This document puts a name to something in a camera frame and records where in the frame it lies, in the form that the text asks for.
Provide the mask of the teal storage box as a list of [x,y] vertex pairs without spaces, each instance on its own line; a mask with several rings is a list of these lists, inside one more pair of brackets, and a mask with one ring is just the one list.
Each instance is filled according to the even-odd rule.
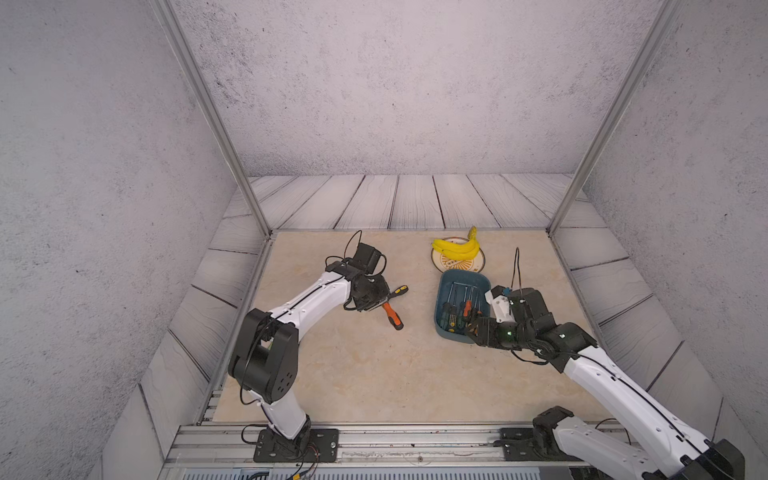
[[472,286],[472,304],[474,312],[472,317],[468,319],[470,323],[471,320],[475,320],[480,316],[491,316],[491,307],[485,300],[485,293],[491,289],[490,281],[480,273],[462,270],[447,270],[442,274],[440,278],[434,311],[434,323],[436,331],[439,336],[447,340],[472,344],[473,341],[468,338],[465,333],[450,333],[448,331],[442,330],[438,325],[440,310],[443,302],[447,299],[451,283],[454,283],[455,285],[463,283]]

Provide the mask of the black yellow small screwdriver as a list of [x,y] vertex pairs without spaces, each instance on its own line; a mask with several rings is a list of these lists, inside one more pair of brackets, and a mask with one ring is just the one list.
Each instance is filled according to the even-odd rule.
[[402,286],[394,289],[393,291],[391,291],[390,294],[389,294],[389,297],[390,298],[399,297],[399,296],[402,296],[402,295],[406,294],[408,291],[409,291],[409,287],[407,285],[402,285]]

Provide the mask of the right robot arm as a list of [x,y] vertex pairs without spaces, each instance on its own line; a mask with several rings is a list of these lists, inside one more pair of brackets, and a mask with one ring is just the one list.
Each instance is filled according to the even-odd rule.
[[746,462],[727,440],[714,442],[629,378],[581,326],[559,324],[533,288],[497,286],[486,294],[492,316],[473,311],[465,334],[475,344],[551,366],[591,394],[627,431],[621,442],[564,407],[532,421],[532,444],[545,459],[574,457],[614,479],[742,479]]

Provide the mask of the large green black screwdriver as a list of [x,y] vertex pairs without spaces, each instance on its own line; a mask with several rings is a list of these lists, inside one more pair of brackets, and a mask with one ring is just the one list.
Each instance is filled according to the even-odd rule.
[[455,284],[451,283],[447,299],[442,304],[438,319],[438,325],[440,328],[450,333],[454,332],[455,327],[455,305],[453,302],[454,292]]

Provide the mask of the orange black screwdriver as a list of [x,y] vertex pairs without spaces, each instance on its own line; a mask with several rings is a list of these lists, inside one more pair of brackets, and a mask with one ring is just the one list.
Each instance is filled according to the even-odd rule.
[[404,323],[397,314],[397,312],[392,308],[389,302],[385,302],[382,305],[382,308],[385,310],[388,320],[390,324],[398,331],[402,330],[404,328]]

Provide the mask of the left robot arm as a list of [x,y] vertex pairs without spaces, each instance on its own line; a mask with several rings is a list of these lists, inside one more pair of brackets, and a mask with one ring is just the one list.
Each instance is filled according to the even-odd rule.
[[239,386],[244,406],[259,406],[268,432],[298,445],[311,420],[292,391],[303,337],[331,310],[367,312],[389,301],[384,278],[387,257],[359,243],[352,256],[330,256],[321,276],[293,299],[267,311],[252,309],[243,320],[229,360],[228,375]]

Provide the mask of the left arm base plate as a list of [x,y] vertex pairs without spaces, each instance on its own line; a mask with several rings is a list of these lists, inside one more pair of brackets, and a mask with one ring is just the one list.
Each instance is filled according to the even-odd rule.
[[271,428],[259,433],[253,461],[255,463],[289,463],[315,461],[334,463],[339,447],[338,429],[310,428],[294,439],[287,439]]

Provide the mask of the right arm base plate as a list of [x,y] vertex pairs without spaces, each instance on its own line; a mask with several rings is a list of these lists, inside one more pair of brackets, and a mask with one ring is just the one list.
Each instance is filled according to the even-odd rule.
[[493,446],[503,450],[505,461],[578,461],[560,450],[551,433],[538,428],[502,428],[499,435]]

